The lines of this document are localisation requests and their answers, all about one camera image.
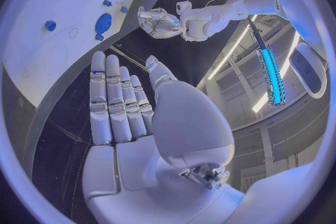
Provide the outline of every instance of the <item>robot finger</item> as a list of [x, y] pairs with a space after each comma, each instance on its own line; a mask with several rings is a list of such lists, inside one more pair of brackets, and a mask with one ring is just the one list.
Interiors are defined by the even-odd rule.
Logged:
[[130, 130], [132, 131], [133, 138], [139, 138], [146, 135], [146, 127], [130, 81], [128, 69], [124, 66], [120, 67], [120, 79]]
[[133, 75], [130, 77], [130, 81], [136, 94], [137, 102], [143, 118], [144, 125], [146, 126], [147, 134], [152, 134], [152, 117], [154, 115], [152, 106], [147, 99], [147, 96], [141, 86], [139, 78]]
[[109, 55], [106, 59], [106, 82], [114, 140], [116, 143], [130, 141], [132, 134], [130, 132], [122, 84], [120, 82], [119, 59], [116, 55]]
[[96, 52], [92, 57], [90, 73], [90, 121], [94, 144], [106, 144], [112, 140], [106, 99], [104, 52]]

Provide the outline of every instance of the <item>black floor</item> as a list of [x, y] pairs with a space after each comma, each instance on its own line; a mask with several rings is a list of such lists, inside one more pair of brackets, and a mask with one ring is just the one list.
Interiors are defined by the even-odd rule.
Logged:
[[[185, 0], [158, 0], [156, 7], [175, 13], [176, 2]], [[209, 0], [192, 0], [194, 7], [203, 7]], [[143, 60], [156, 56], [174, 75], [197, 85], [219, 55], [235, 30], [232, 22], [222, 32], [204, 42], [186, 42], [180, 36], [155, 40], [142, 29], [122, 38], [121, 44]], [[119, 57], [120, 64], [136, 74], [154, 106], [153, 91], [148, 73]], [[90, 66], [67, 88], [50, 113], [36, 149], [32, 180], [48, 201], [76, 223], [96, 223], [87, 209], [82, 194], [82, 169], [92, 146], [88, 91]]]

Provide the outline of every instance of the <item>robotic hand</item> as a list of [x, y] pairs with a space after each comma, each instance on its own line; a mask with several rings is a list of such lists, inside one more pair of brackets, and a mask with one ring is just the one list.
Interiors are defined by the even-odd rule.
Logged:
[[[224, 203], [227, 218], [244, 196], [225, 184], [234, 155], [230, 126], [215, 104], [179, 81], [155, 57], [146, 61], [152, 111], [136, 76], [118, 58], [96, 52], [90, 79], [95, 146], [83, 170], [86, 203], [100, 223], [187, 223]], [[237, 197], [234, 202], [226, 197]]]
[[287, 18], [278, 0], [228, 0], [220, 6], [192, 9], [192, 3], [176, 4], [180, 19], [163, 8], [138, 11], [140, 27], [153, 38], [170, 38], [180, 34], [187, 41], [204, 41], [223, 30], [230, 20], [242, 20], [253, 14], [275, 14]]

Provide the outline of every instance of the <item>blue knob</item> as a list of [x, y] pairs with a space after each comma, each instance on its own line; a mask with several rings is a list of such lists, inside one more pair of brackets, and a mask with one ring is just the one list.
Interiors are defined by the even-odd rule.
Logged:
[[52, 31], [54, 31], [55, 28], [56, 28], [56, 22], [54, 22], [54, 21], [47, 21], [47, 22], [45, 23], [45, 27], [46, 27], [46, 29], [47, 29], [48, 31], [52, 32]]
[[104, 5], [107, 6], [107, 7], [112, 6], [112, 2], [111, 2], [111, 1], [108, 1], [108, 0], [104, 0], [102, 4], [104, 4]]
[[122, 13], [128, 13], [128, 8], [126, 8], [126, 7], [121, 7], [120, 11], [121, 11]]
[[103, 41], [104, 37], [101, 34], [96, 34], [95, 39], [98, 41]]

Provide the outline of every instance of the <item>led light strip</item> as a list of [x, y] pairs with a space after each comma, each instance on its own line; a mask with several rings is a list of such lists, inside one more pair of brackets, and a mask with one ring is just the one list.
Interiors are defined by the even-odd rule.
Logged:
[[[287, 58], [286, 58], [285, 62], [283, 63], [283, 66], [280, 70], [281, 78], [283, 78], [285, 76], [288, 68], [290, 67], [290, 56], [291, 56], [294, 48], [297, 46], [299, 37], [300, 37], [300, 35], [298, 34], [298, 32], [295, 32], [293, 42], [292, 42], [292, 46], [290, 48], [290, 51], [288, 52], [288, 55], [287, 55]], [[253, 106], [252, 110], [257, 113], [264, 106], [264, 104], [266, 104], [267, 101], [268, 101], [267, 93], [265, 93], [263, 95], [263, 97]]]
[[[254, 15], [252, 17], [252, 21], [255, 21], [255, 19], [257, 18], [258, 15]], [[233, 47], [230, 49], [230, 51], [226, 54], [226, 56], [224, 57], [224, 59], [222, 59], [222, 61], [219, 63], [219, 65], [214, 69], [214, 71], [210, 74], [210, 76], [208, 77], [208, 79], [210, 80], [211, 78], [213, 78], [215, 76], [215, 74], [222, 68], [222, 66], [225, 64], [225, 62], [228, 60], [228, 58], [231, 56], [231, 54], [235, 51], [235, 49], [238, 47], [240, 41], [244, 38], [244, 36], [246, 35], [246, 33], [249, 31], [249, 25], [247, 25], [247, 27], [245, 28], [245, 30], [242, 32], [241, 36], [238, 38], [238, 40], [236, 41], [236, 43], [233, 45]]]

